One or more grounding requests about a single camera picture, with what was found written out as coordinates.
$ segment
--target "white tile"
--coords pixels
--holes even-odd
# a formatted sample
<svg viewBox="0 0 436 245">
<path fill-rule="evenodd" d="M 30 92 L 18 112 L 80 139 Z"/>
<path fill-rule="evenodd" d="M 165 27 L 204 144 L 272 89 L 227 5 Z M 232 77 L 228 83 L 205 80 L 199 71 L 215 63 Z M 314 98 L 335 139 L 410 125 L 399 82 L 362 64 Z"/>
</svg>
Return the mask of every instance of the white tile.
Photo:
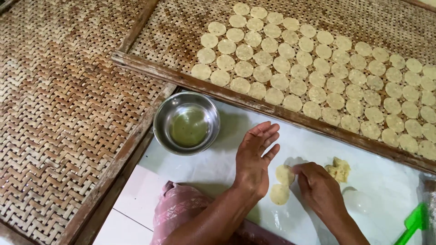
<svg viewBox="0 0 436 245">
<path fill-rule="evenodd" d="M 147 245 L 153 232 L 112 209 L 93 245 Z"/>
<path fill-rule="evenodd" d="M 153 230 L 154 209 L 167 181 L 168 179 L 137 165 L 113 208 Z"/>
</svg>

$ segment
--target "dough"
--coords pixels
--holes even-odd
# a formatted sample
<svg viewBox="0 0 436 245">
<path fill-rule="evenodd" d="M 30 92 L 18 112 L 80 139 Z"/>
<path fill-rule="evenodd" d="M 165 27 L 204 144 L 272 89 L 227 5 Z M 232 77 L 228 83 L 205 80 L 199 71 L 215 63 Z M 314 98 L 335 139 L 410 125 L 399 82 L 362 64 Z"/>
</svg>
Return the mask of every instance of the dough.
<svg viewBox="0 0 436 245">
<path fill-rule="evenodd" d="M 288 95 L 283 100 L 283 107 L 293 112 L 298 112 L 303 107 L 301 99 L 296 95 Z"/>
<path fill-rule="evenodd" d="M 265 18 L 267 14 L 268 12 L 266 11 L 266 9 L 262 7 L 253 7 L 250 11 L 251 17 L 258 18 L 258 19 Z"/>
<path fill-rule="evenodd" d="M 223 39 L 218 43 L 218 51 L 220 51 L 222 54 L 231 54 L 235 52 L 235 50 L 236 50 L 235 42 L 229 39 Z"/>
<path fill-rule="evenodd" d="M 247 78 L 253 74 L 253 66 L 246 61 L 240 61 L 235 65 L 235 72 L 238 76 Z"/>
<path fill-rule="evenodd" d="M 436 147 L 430 141 L 423 140 L 419 143 L 418 154 L 427 159 L 436 160 Z"/>
<path fill-rule="evenodd" d="M 325 45 L 325 44 L 320 44 L 315 48 L 315 52 L 316 54 L 323 58 L 323 59 L 328 59 L 331 57 L 332 54 L 332 50 L 329 46 Z"/>
<path fill-rule="evenodd" d="M 277 12 L 271 12 L 266 17 L 267 21 L 274 25 L 280 25 L 283 22 L 283 14 Z"/>
<path fill-rule="evenodd" d="M 249 31 L 245 34 L 244 40 L 246 44 L 257 47 L 262 42 L 262 36 L 255 31 Z"/>
<path fill-rule="evenodd" d="M 271 79 L 271 69 L 266 66 L 260 65 L 253 70 L 253 77 L 258 82 L 267 82 Z"/>
<path fill-rule="evenodd" d="M 383 142 L 390 146 L 398 147 L 398 135 L 392 129 L 383 130 L 383 132 L 381 133 L 381 139 L 383 140 Z"/>
<path fill-rule="evenodd" d="M 434 105 L 436 103 L 436 98 L 432 92 L 427 91 L 427 90 L 423 90 L 422 97 L 421 97 L 421 103 L 424 105 Z"/>
<path fill-rule="evenodd" d="M 293 78 L 289 83 L 289 89 L 296 95 L 303 95 L 307 91 L 307 86 L 301 79 Z"/>
<path fill-rule="evenodd" d="M 196 64 L 192 67 L 191 74 L 200 80 L 206 80 L 211 76 L 211 69 L 205 64 Z"/>
<path fill-rule="evenodd" d="M 377 107 L 369 107 L 365 109 L 365 116 L 374 123 L 382 123 L 385 118 L 383 117 L 383 113 Z"/>
<path fill-rule="evenodd" d="M 350 81 L 353 84 L 360 86 L 360 87 L 362 87 L 366 83 L 365 74 L 363 74 L 363 72 L 356 70 L 356 69 L 352 69 L 350 71 L 350 73 L 348 74 L 348 78 L 350 79 Z"/>
<path fill-rule="evenodd" d="M 253 57 L 253 49 L 246 44 L 241 44 L 236 48 L 236 57 L 242 61 L 247 61 Z"/>
<path fill-rule="evenodd" d="M 280 37 L 282 34 L 282 30 L 280 27 L 274 25 L 274 24 L 268 24 L 263 28 L 263 32 L 267 37 L 277 38 Z"/>
<path fill-rule="evenodd" d="M 407 68 L 414 73 L 419 73 L 422 70 L 422 64 L 417 59 L 410 58 L 406 61 Z"/>
<path fill-rule="evenodd" d="M 432 143 L 436 143 L 436 127 L 431 123 L 426 123 L 422 126 L 422 134 Z"/>
<path fill-rule="evenodd" d="M 369 56 L 372 54 L 372 48 L 369 44 L 364 42 L 358 42 L 354 46 L 355 51 L 362 56 Z"/>
<path fill-rule="evenodd" d="M 331 44 L 333 42 L 333 36 L 328 31 L 319 31 L 317 34 L 318 42 L 321 44 Z"/>
<path fill-rule="evenodd" d="M 309 92 L 307 94 L 309 95 L 311 101 L 318 104 L 321 104 L 327 99 L 327 94 L 322 88 L 312 87 L 311 89 L 309 89 Z"/>
<path fill-rule="evenodd" d="M 288 73 L 288 71 L 291 69 L 291 64 L 289 63 L 288 59 L 282 56 L 275 58 L 272 66 L 276 69 L 276 71 L 282 74 Z"/>
<path fill-rule="evenodd" d="M 284 205 L 289 199 L 289 186 L 282 184 L 275 184 L 271 187 L 269 198 L 278 206 Z"/>
<path fill-rule="evenodd" d="M 234 78 L 230 82 L 230 89 L 240 94 L 246 94 L 250 90 L 250 83 L 243 78 Z"/>
<path fill-rule="evenodd" d="M 319 71 L 314 71 L 309 75 L 309 82 L 316 87 L 323 88 L 326 83 L 326 77 Z"/>
<path fill-rule="evenodd" d="M 379 76 L 369 75 L 366 77 L 366 85 L 372 90 L 378 91 L 383 89 L 383 81 Z"/>
<path fill-rule="evenodd" d="M 309 75 L 309 73 L 307 72 L 305 66 L 296 64 L 291 68 L 291 75 L 294 78 L 305 79 Z"/>
<path fill-rule="evenodd" d="M 326 165 L 324 169 L 331 175 L 338 183 L 347 182 L 348 175 L 350 174 L 351 168 L 348 162 L 341 160 L 337 157 L 333 158 L 333 165 Z"/>
<path fill-rule="evenodd" d="M 409 85 L 419 86 L 421 84 L 421 77 L 412 71 L 407 71 L 404 74 L 404 81 Z"/>
<path fill-rule="evenodd" d="M 386 67 L 383 63 L 376 60 L 369 63 L 368 70 L 376 76 L 381 76 L 386 72 Z"/>
<path fill-rule="evenodd" d="M 250 7 L 245 3 L 237 3 L 233 6 L 235 14 L 247 15 L 250 13 Z"/>
<path fill-rule="evenodd" d="M 336 63 L 340 65 L 345 65 L 350 62 L 350 55 L 343 50 L 335 50 L 331 57 Z"/>
<path fill-rule="evenodd" d="M 333 126 L 338 126 L 341 122 L 341 116 L 336 109 L 331 107 L 324 108 L 321 112 L 323 120 Z"/>
<path fill-rule="evenodd" d="M 295 50 L 291 45 L 287 43 L 281 43 L 278 48 L 279 55 L 286 58 L 286 59 L 292 59 L 295 57 Z"/>
<path fill-rule="evenodd" d="M 218 37 L 213 34 L 206 33 L 201 36 L 200 42 L 205 48 L 213 48 L 218 44 Z"/>
<path fill-rule="evenodd" d="M 300 28 L 300 22 L 297 19 L 287 17 L 283 20 L 283 26 L 288 30 L 296 31 Z"/>
<path fill-rule="evenodd" d="M 336 63 L 331 66 L 331 73 L 339 79 L 344 79 L 348 77 L 347 68 L 343 65 Z"/>
<path fill-rule="evenodd" d="M 309 24 L 303 24 L 300 26 L 300 32 L 305 37 L 314 37 L 317 34 L 317 30 L 309 25 Z"/>
<path fill-rule="evenodd" d="M 354 84 L 348 85 L 345 89 L 345 93 L 350 99 L 361 100 L 363 97 L 363 90 L 359 86 Z"/>
<path fill-rule="evenodd" d="M 348 113 L 355 117 L 360 117 L 363 114 L 363 106 L 360 101 L 356 99 L 349 99 L 345 105 Z"/>
<path fill-rule="evenodd" d="M 372 56 L 382 63 L 389 60 L 389 53 L 387 53 L 384 48 L 380 47 L 376 47 L 372 50 Z"/>
<path fill-rule="evenodd" d="M 350 64 L 358 70 L 363 70 L 366 68 L 366 59 L 360 54 L 353 54 L 350 57 Z"/>
<path fill-rule="evenodd" d="M 406 115 L 409 118 L 417 118 L 418 117 L 418 107 L 413 102 L 410 101 L 404 101 L 401 105 L 401 108 L 403 110 L 404 115 Z"/>
<path fill-rule="evenodd" d="M 321 107 L 313 101 L 308 101 L 303 105 L 303 113 L 308 117 L 318 119 L 321 117 Z"/>
<path fill-rule="evenodd" d="M 262 49 L 268 53 L 274 53 L 279 48 L 279 43 L 272 37 L 267 37 L 260 44 Z"/>
<path fill-rule="evenodd" d="M 276 178 L 282 185 L 290 186 L 295 180 L 295 174 L 288 165 L 279 165 L 276 168 Z"/>
<path fill-rule="evenodd" d="M 228 19 L 228 22 L 236 28 L 241 28 L 244 27 L 245 24 L 247 24 L 247 19 L 240 15 L 240 14 L 235 14 L 230 16 L 230 18 Z"/>
<path fill-rule="evenodd" d="M 418 121 L 414 119 L 409 119 L 404 123 L 404 127 L 407 130 L 407 133 L 413 137 L 421 137 L 422 135 L 422 127 Z"/>
<path fill-rule="evenodd" d="M 315 67 L 316 71 L 319 71 L 322 74 L 330 73 L 330 65 L 323 58 L 316 58 L 313 61 L 313 66 Z"/>
<path fill-rule="evenodd" d="M 352 46 L 350 39 L 344 36 L 337 36 L 334 44 L 336 44 L 338 50 L 342 51 L 350 50 Z"/>
<path fill-rule="evenodd" d="M 302 51 L 312 52 L 313 51 L 313 41 L 308 37 L 302 37 L 298 41 L 298 46 Z"/>
<path fill-rule="evenodd" d="M 403 120 L 401 120 L 401 118 L 396 115 L 388 115 L 386 117 L 386 123 L 390 129 L 394 130 L 397 133 L 404 131 Z"/>
<path fill-rule="evenodd" d="M 341 94 L 345 90 L 345 84 L 339 78 L 332 77 L 327 80 L 327 88 L 333 93 Z"/>
<path fill-rule="evenodd" d="M 400 135 L 398 142 L 400 143 L 401 148 L 405 151 L 410 153 L 416 153 L 418 151 L 418 143 L 408 134 Z"/>
<path fill-rule="evenodd" d="M 271 86 L 278 90 L 285 90 L 289 87 L 289 80 L 283 74 L 274 74 L 271 77 Z"/>
<path fill-rule="evenodd" d="M 244 32 L 241 29 L 232 28 L 232 29 L 229 29 L 227 31 L 225 36 L 230 41 L 237 43 L 237 42 L 241 41 L 242 39 L 244 39 Z"/>
<path fill-rule="evenodd" d="M 341 118 L 341 126 L 343 129 L 358 133 L 360 128 L 360 123 L 357 119 L 351 115 L 345 115 Z"/>
<path fill-rule="evenodd" d="M 399 83 L 403 80 L 403 74 L 395 67 L 390 67 L 386 70 L 386 78 L 390 82 Z"/>
<path fill-rule="evenodd" d="M 299 40 L 297 33 L 291 30 L 284 30 L 282 32 L 283 40 L 288 44 L 296 44 Z"/>
<path fill-rule="evenodd" d="M 215 60 L 215 52 L 210 48 L 202 48 L 197 52 L 197 58 L 202 64 L 210 64 Z"/>
<path fill-rule="evenodd" d="M 360 130 L 362 131 L 363 136 L 372 140 L 378 140 L 381 133 L 378 125 L 371 121 L 362 122 L 360 125 Z"/>
<path fill-rule="evenodd" d="M 273 57 L 266 51 L 259 51 L 253 55 L 253 59 L 258 65 L 269 66 L 273 63 Z"/>
<path fill-rule="evenodd" d="M 380 95 L 374 90 L 370 89 L 363 91 L 363 98 L 369 105 L 372 106 L 380 106 L 382 101 Z"/>
<path fill-rule="evenodd" d="M 208 25 L 208 30 L 212 35 L 221 36 L 225 34 L 227 29 L 225 28 L 225 25 L 213 21 Z"/>
<path fill-rule="evenodd" d="M 403 96 L 409 101 L 417 101 L 419 99 L 419 92 L 413 86 L 407 85 L 403 88 Z"/>
<path fill-rule="evenodd" d="M 235 68 L 235 60 L 226 54 L 222 54 L 217 58 L 217 66 L 221 70 L 230 71 Z"/>
<path fill-rule="evenodd" d="M 392 98 L 398 99 L 403 94 L 402 87 L 398 83 L 389 82 L 385 87 L 386 93 Z"/>
<path fill-rule="evenodd" d="M 251 18 L 247 21 L 247 28 L 250 31 L 260 31 L 263 29 L 263 21 L 261 19 Z"/>
<path fill-rule="evenodd" d="M 436 83 L 428 76 L 421 77 L 421 87 L 427 91 L 433 91 L 436 89 Z"/>
<path fill-rule="evenodd" d="M 271 105 L 280 105 L 283 98 L 285 98 L 283 92 L 276 88 L 268 89 L 265 94 L 265 101 Z"/>
<path fill-rule="evenodd" d="M 344 107 L 345 100 L 340 94 L 330 93 L 327 95 L 327 103 L 331 108 L 340 110 Z"/>
<path fill-rule="evenodd" d="M 426 64 L 422 68 L 422 72 L 424 73 L 424 76 L 427 76 L 430 79 L 436 79 L 436 65 Z"/>
<path fill-rule="evenodd" d="M 401 112 L 400 103 L 394 98 L 386 98 L 383 102 L 383 108 L 393 115 L 397 115 Z"/>
<path fill-rule="evenodd" d="M 312 56 L 304 51 L 298 51 L 296 59 L 300 65 L 309 66 L 312 64 Z"/>
<path fill-rule="evenodd" d="M 403 69 L 406 66 L 406 60 L 399 54 L 391 55 L 389 61 L 392 63 L 392 66 L 397 69 Z"/>
<path fill-rule="evenodd" d="M 436 113 L 430 106 L 421 107 L 421 117 L 429 123 L 436 123 Z"/>
<path fill-rule="evenodd" d="M 254 82 L 250 85 L 250 90 L 248 91 L 248 95 L 255 99 L 262 99 L 265 97 L 266 88 L 260 82 Z"/>
<path fill-rule="evenodd" d="M 226 86 L 229 81 L 230 75 L 226 71 L 218 69 L 214 71 L 211 75 L 211 82 L 220 87 Z"/>
</svg>

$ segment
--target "pink patterned clothing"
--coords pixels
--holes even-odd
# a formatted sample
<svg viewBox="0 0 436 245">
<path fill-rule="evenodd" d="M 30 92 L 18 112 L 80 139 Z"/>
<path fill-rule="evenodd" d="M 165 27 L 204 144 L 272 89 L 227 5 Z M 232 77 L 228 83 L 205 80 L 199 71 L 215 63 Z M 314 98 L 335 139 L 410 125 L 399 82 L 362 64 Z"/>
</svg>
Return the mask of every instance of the pink patterned clothing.
<svg viewBox="0 0 436 245">
<path fill-rule="evenodd" d="M 203 195 L 194 187 L 168 181 L 162 188 L 159 204 L 154 210 L 153 239 L 150 245 L 160 245 L 180 225 L 201 213 L 213 199 Z M 235 231 L 229 244 L 284 244 L 291 242 L 244 219 Z"/>
</svg>

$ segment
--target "person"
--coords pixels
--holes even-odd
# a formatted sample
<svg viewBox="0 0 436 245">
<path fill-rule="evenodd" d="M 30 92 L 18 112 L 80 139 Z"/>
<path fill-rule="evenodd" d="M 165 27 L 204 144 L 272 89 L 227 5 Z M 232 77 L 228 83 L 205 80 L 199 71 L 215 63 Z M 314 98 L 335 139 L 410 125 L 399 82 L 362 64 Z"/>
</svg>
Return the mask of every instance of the person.
<svg viewBox="0 0 436 245">
<path fill-rule="evenodd" d="M 264 152 L 279 138 L 279 129 L 278 124 L 263 122 L 245 134 L 236 153 L 233 185 L 215 200 L 193 187 L 169 182 L 155 210 L 151 244 L 290 244 L 244 220 L 268 192 L 268 166 L 279 152 L 280 145 L 275 144 Z M 369 245 L 345 208 L 338 182 L 322 166 L 304 163 L 293 166 L 292 171 L 298 176 L 302 198 L 340 245 Z M 245 236 L 251 238 L 251 242 L 244 240 L 241 226 L 252 229 Z M 242 234 L 242 240 L 232 240 L 236 233 Z"/>
</svg>

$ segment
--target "forearm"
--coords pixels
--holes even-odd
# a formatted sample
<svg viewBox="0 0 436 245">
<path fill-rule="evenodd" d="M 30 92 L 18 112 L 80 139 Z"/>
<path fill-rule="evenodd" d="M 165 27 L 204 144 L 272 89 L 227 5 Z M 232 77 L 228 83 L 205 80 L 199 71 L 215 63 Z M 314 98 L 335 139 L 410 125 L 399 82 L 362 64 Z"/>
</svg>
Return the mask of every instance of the forearm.
<svg viewBox="0 0 436 245">
<path fill-rule="evenodd" d="M 174 230 L 164 244 L 226 242 L 258 201 L 258 197 L 250 191 L 232 187 L 193 220 Z"/>
<path fill-rule="evenodd" d="M 370 245 L 353 218 L 347 213 L 328 227 L 340 245 Z"/>
</svg>

